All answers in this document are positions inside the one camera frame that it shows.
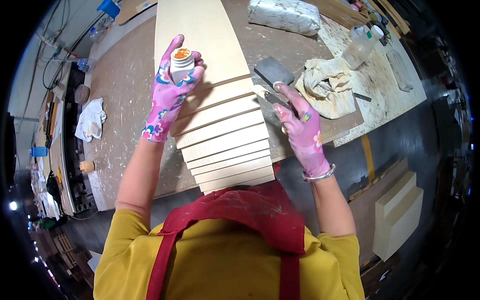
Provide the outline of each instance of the yellow shirt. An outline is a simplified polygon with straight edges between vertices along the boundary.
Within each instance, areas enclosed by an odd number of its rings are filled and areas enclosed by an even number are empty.
[[[94,298],[145,299],[162,241],[137,213],[113,215],[100,263]],[[263,237],[239,223],[199,221],[177,242],[167,299],[278,299],[280,257]],[[305,227],[300,258],[301,299],[364,299],[357,237],[314,237]]]

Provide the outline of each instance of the yellow floor line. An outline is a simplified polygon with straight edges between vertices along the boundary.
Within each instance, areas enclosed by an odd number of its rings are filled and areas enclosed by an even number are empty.
[[[363,146],[363,152],[365,153],[365,160],[367,161],[368,170],[368,182],[372,182],[375,179],[375,169],[373,168],[372,151],[370,150],[370,141],[366,134],[361,137],[361,145]]]

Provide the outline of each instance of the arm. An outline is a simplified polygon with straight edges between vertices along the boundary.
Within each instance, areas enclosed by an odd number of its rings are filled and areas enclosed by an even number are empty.
[[[116,210],[130,209],[138,213],[146,224],[150,224],[150,210],[168,131],[177,118],[186,95],[204,74],[200,53],[192,51],[195,58],[194,70],[177,85],[171,81],[170,55],[182,46],[183,41],[183,35],[176,36],[160,61],[153,84],[152,111],[120,182]]]
[[[300,116],[299,120],[290,110],[275,105],[275,112],[287,129],[288,140],[305,174],[313,178],[326,174],[330,164],[324,155],[318,112],[283,83],[274,83],[274,89],[290,100]],[[352,212],[334,175],[312,182],[312,192],[321,232],[331,236],[356,234]]]

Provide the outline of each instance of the blue container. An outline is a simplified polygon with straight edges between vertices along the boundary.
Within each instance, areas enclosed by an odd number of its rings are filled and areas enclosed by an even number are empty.
[[[31,157],[41,157],[41,156],[47,156],[47,155],[48,155],[47,147],[32,147],[32,149],[30,149]]]
[[[102,4],[100,4],[100,6],[97,7],[96,10],[103,10],[107,15],[112,17],[112,19],[115,19],[117,14],[119,14],[120,12],[120,8],[115,5],[112,0],[103,0]]]

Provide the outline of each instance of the pink glove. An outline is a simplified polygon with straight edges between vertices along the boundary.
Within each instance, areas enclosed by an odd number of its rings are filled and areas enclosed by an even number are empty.
[[[182,46],[184,39],[183,35],[174,37],[160,61],[153,83],[152,111],[142,129],[142,137],[148,141],[165,142],[167,140],[168,131],[179,114],[183,100],[204,75],[202,55],[192,51],[195,68],[176,85],[170,78],[170,55],[173,50]]]
[[[287,129],[288,141],[306,176],[325,175],[330,170],[330,165],[322,147],[320,115],[298,92],[289,89],[284,83],[275,82],[273,88],[290,100],[300,116],[298,120],[290,110],[275,104],[275,113]]]

